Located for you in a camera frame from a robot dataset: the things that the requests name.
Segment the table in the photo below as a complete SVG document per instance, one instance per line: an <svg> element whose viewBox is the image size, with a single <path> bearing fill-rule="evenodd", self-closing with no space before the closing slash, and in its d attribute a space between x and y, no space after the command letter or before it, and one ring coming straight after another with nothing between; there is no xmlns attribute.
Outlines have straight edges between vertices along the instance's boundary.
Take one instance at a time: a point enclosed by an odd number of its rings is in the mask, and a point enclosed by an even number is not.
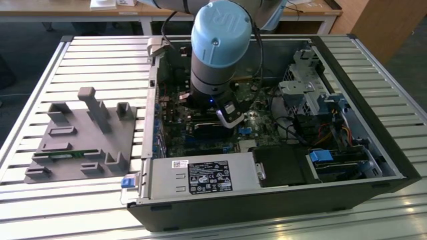
<svg viewBox="0 0 427 240"><path fill-rule="evenodd" d="M0 0L0 22L140 22L144 35L152 35L152 21L164 21L169 10L137 3L113 10L90 11L89 0ZM285 9L280 21L321 22L317 34L328 34L340 10L324 0L298 4L298 14ZM177 14L170 21L192 21L188 14Z"/></svg>
<svg viewBox="0 0 427 240"><path fill-rule="evenodd" d="M384 65L427 14L425 0L336 0L342 14L330 33L354 34Z"/></svg>
<svg viewBox="0 0 427 240"><path fill-rule="evenodd" d="M80 87L97 89L106 107L137 107L130 172L141 168L150 63L146 36L74 37L53 53L0 149L1 239L418 239L427 229L427 116L357 39L320 36L422 179L376 196L350 210L204 227L148 232L121 202L121 177L23 184L25 169L46 129L49 103L72 109ZM325 74L338 91L336 79Z"/></svg>

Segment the metal bracket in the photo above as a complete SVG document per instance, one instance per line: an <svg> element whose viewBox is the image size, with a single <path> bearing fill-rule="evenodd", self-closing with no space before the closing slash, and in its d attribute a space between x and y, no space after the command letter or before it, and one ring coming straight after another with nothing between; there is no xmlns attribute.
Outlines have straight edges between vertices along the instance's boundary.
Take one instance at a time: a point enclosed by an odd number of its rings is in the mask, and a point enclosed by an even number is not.
<svg viewBox="0 0 427 240"><path fill-rule="evenodd" d="M154 58L164 52L164 41L160 36L150 37L146 42L146 53L150 58Z"/></svg>

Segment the yellow wire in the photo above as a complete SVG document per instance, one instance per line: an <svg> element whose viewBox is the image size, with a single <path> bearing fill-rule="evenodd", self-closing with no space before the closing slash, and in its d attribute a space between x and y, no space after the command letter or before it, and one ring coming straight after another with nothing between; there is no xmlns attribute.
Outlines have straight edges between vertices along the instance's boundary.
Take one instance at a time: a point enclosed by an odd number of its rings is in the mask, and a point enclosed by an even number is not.
<svg viewBox="0 0 427 240"><path fill-rule="evenodd" d="M348 144L350 145L350 143L349 143L349 141L350 141L350 139L349 139L349 130L348 130L346 127L341 127L341 129L344 129L345 132L346 132L346 141L348 141Z"/></svg>
<svg viewBox="0 0 427 240"><path fill-rule="evenodd" d="M318 143L321 143L324 140L326 140L330 137L332 133L329 132L313 145L316 146Z"/></svg>

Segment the blue tab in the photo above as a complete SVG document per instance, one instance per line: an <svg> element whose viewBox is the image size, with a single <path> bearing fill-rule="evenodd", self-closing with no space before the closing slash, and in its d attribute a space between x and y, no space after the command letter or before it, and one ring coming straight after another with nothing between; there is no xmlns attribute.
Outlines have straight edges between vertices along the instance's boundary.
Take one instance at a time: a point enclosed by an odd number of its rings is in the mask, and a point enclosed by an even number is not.
<svg viewBox="0 0 427 240"><path fill-rule="evenodd" d="M250 127L238 127L238 134L250 134L252 128Z"/></svg>
<svg viewBox="0 0 427 240"><path fill-rule="evenodd" d="M333 161L329 150L314 150L309 153L312 162L326 162Z"/></svg>
<svg viewBox="0 0 427 240"><path fill-rule="evenodd" d="M121 188L122 189L134 188L134 177L121 179Z"/></svg>

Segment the floor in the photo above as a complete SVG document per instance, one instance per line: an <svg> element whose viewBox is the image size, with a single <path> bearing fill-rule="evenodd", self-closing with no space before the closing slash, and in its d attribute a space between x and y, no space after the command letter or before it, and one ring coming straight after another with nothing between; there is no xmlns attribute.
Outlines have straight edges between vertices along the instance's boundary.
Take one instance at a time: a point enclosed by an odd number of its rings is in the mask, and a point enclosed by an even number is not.
<svg viewBox="0 0 427 240"><path fill-rule="evenodd" d="M15 83L0 89L0 146L43 72L61 36L77 35L70 23L0 23L0 55L15 75ZM106 24L105 35L132 35L130 24ZM385 65L386 70L427 110L427 17Z"/></svg>

